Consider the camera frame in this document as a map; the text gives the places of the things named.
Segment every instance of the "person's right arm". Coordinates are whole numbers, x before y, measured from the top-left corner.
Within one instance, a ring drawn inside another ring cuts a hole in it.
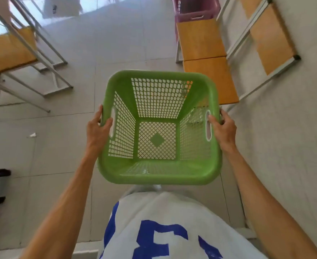
[[[237,180],[246,216],[273,259],[317,259],[317,248],[298,223],[269,193],[235,144],[237,127],[229,115],[221,110],[224,123],[209,115],[214,135],[229,160]]]

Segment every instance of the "white shirt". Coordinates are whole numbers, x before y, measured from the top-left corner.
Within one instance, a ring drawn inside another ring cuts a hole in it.
[[[98,259],[265,257],[199,202],[169,192],[133,193],[113,208]]]

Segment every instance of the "hand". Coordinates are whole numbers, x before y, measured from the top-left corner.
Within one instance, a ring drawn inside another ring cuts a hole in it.
[[[88,122],[87,125],[87,149],[86,153],[89,156],[97,158],[99,153],[103,150],[109,136],[109,130],[113,124],[113,118],[107,119],[104,126],[99,125],[102,115],[103,106],[100,105],[94,118]]]
[[[220,124],[216,118],[212,115],[208,116],[209,122],[212,124],[214,129],[214,135],[223,152],[231,153],[237,151],[237,146],[235,145],[235,133],[237,127],[234,120],[232,120],[228,113],[221,109],[221,115],[224,122]]]

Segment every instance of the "diamond-shaped center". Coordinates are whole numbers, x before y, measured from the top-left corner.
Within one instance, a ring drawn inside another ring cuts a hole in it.
[[[159,147],[165,141],[165,139],[159,133],[156,133],[150,138],[150,141],[153,143],[153,145]]]

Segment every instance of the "wall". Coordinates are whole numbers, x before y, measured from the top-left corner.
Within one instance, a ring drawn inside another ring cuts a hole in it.
[[[240,151],[317,246],[317,0],[274,2],[302,61],[230,115]],[[226,48],[245,21],[240,2],[232,1],[223,19]],[[266,76],[251,38],[229,63],[239,95]]]

